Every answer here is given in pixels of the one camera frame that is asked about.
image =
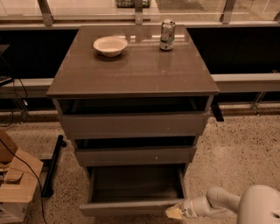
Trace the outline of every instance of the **keyboard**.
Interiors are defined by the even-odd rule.
[[[0,76],[0,87],[10,82],[13,82],[10,76]]]

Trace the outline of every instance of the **terrazzo floor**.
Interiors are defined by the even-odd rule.
[[[211,186],[221,186],[242,195],[247,187],[262,184],[280,190],[280,104],[261,105],[255,116],[248,105],[221,106],[225,122],[210,117],[198,149],[185,175],[185,189],[190,198],[203,195]],[[15,122],[1,128],[23,149],[38,158],[50,158],[59,134],[64,134],[55,111],[31,112],[26,123]],[[68,140],[62,148],[54,195],[44,199],[45,218],[49,224],[234,224],[236,215],[223,220],[198,218],[170,220],[156,215],[120,217],[84,217],[79,205],[88,200],[89,182],[78,165],[74,148]],[[30,203],[26,224],[43,223],[39,189]]]

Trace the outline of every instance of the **white bowl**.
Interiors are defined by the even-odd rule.
[[[109,36],[98,38],[94,42],[94,48],[101,52],[104,56],[115,57],[119,55],[122,50],[127,46],[128,41],[124,38]]]

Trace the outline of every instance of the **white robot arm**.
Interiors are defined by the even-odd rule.
[[[174,219],[221,219],[237,214],[237,224],[280,224],[280,192],[266,185],[253,185],[239,197],[212,187],[206,196],[186,199],[167,209],[166,214]]]

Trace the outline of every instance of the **silver can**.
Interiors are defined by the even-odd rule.
[[[173,48],[175,39],[175,26],[175,21],[171,19],[165,19],[161,24],[160,49],[168,51]]]

